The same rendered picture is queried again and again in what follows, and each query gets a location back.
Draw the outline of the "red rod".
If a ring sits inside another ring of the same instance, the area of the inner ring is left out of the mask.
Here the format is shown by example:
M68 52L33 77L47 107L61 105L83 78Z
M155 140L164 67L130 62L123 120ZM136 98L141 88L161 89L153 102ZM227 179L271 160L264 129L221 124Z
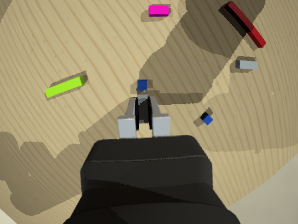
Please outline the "red rod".
M266 44L265 40L262 38L260 33L254 27L254 25L250 22L250 20L245 16L245 14L237 7L237 5L230 1L224 7L241 25L241 27L246 31L246 33L250 36L253 42L256 44L258 48L263 48Z

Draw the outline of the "lime green rod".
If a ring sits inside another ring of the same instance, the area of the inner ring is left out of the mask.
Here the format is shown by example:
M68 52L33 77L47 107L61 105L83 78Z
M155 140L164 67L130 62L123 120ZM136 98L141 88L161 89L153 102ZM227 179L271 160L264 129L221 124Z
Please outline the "lime green rod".
M83 76L80 76L80 77L71 79L69 81L63 82L61 84L58 84L56 86L53 86L51 88L48 88L45 90L45 93L48 98L48 97L54 96L56 94L62 93L64 91L82 86L84 84L85 84L85 82L84 82Z

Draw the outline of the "grey rod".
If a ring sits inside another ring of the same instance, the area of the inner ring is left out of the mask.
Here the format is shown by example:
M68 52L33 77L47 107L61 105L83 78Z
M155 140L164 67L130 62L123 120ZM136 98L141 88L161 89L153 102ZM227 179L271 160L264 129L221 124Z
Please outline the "grey rod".
M149 123L148 120L148 94L138 93L139 124Z
M257 69L258 70L258 62L256 62L256 61L235 60L235 68L239 68L239 69Z

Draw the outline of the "small blue block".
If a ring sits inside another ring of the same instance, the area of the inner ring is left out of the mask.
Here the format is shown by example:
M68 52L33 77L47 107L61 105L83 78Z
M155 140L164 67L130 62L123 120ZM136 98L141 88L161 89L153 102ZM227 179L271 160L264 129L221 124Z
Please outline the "small blue block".
M213 119L210 117L209 114L207 114L206 112L200 117L203 122L208 126L212 121Z
M137 80L138 90L147 90L147 79Z

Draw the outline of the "small magenta block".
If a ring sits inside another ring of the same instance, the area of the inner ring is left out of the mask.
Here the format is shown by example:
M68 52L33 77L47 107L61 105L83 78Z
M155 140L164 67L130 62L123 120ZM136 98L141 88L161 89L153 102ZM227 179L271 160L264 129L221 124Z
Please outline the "small magenta block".
M152 5L149 6L149 17L167 17L169 15L168 6Z

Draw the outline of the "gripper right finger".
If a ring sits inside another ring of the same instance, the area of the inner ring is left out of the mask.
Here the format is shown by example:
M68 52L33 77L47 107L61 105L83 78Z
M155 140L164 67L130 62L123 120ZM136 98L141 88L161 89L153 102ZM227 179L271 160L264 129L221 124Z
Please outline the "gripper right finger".
M148 120L152 137L170 136L170 116L161 113L155 96L148 96Z

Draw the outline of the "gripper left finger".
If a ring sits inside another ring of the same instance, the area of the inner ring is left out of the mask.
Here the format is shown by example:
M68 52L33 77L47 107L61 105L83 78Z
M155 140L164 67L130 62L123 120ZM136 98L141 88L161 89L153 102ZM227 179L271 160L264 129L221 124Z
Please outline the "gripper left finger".
M126 114L117 119L119 139L137 138L139 130L138 97L131 97Z

